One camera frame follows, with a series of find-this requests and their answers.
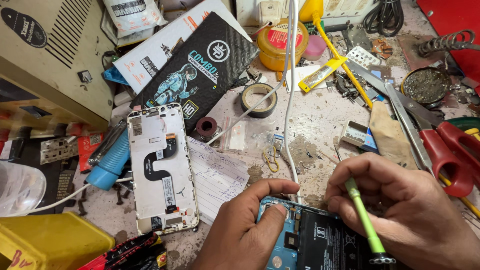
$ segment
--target black battery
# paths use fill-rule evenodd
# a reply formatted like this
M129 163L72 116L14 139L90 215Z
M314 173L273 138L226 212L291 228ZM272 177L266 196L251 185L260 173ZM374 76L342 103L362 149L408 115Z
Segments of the black battery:
M369 263L372 252L367 239L341 219L304 210L300 223L297 269L379 269Z
M189 134L259 52L253 43L211 12L130 107L178 102Z

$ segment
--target cardboard box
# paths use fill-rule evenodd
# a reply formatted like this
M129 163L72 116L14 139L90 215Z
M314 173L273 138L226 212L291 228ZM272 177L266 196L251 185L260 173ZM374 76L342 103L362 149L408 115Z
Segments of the cardboard box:
M210 12L252 41L221 0L204 0L113 63L135 93L140 93Z
M252 42L211 12L130 107L178 102L190 134L259 53Z
M359 123L348 120L343 127L340 140L358 146L365 151L380 154L370 128Z

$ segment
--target yellow container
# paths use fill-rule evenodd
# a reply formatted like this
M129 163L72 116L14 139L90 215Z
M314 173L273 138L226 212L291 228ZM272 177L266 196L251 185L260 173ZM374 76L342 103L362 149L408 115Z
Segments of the yellow container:
M281 19L278 25L265 27L258 34L257 45L260 49L260 61L265 67L273 71L283 71L287 47L287 30L288 19ZM307 45L307 28L299 22L295 43L295 64L300 61ZM290 69L290 60L288 61L288 69Z
M74 270L114 245L73 212L0 218L0 269Z

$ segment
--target white box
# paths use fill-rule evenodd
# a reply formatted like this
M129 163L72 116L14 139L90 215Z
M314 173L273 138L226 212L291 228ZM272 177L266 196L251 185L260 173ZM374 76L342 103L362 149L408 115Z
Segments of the white box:
M204 0L184 15L168 24L155 35L114 62L135 93L147 85L152 77L210 13L217 13L239 33L252 41L221 0Z

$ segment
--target red scissors handle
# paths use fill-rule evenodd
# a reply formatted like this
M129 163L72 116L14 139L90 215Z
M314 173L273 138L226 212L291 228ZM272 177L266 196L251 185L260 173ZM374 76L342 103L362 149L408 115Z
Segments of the red scissors handle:
M480 154L480 141L466 134L449 122L441 123L437 132L455 156L472 170L473 180L480 186L480 162L463 146L468 148L474 155Z
M470 170L462 165L462 162L450 151L448 146L433 129L419 132L423 139L423 145L432 160L432 170L436 178L443 167L450 181L451 186L444 187L444 191L451 196L465 197L473 189L473 177Z

